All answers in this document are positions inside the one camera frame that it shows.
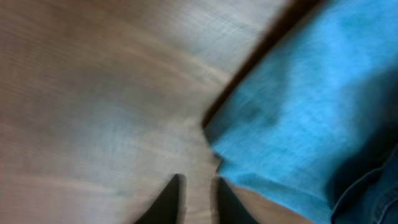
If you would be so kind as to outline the blue denim jeans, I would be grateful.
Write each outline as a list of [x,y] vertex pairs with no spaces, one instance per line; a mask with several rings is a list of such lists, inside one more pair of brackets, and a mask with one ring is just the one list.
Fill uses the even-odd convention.
[[397,0],[316,7],[205,136],[220,176],[315,223],[396,223]]

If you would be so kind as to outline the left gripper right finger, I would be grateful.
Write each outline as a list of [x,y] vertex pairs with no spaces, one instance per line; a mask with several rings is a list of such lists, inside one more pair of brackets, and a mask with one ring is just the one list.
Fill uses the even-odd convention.
[[215,224],[258,224],[222,177],[212,180],[211,221]]

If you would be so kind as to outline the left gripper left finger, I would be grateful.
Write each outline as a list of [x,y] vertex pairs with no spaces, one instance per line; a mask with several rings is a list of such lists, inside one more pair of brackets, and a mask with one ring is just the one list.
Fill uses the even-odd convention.
[[134,224],[181,224],[185,215],[185,176],[174,174]]

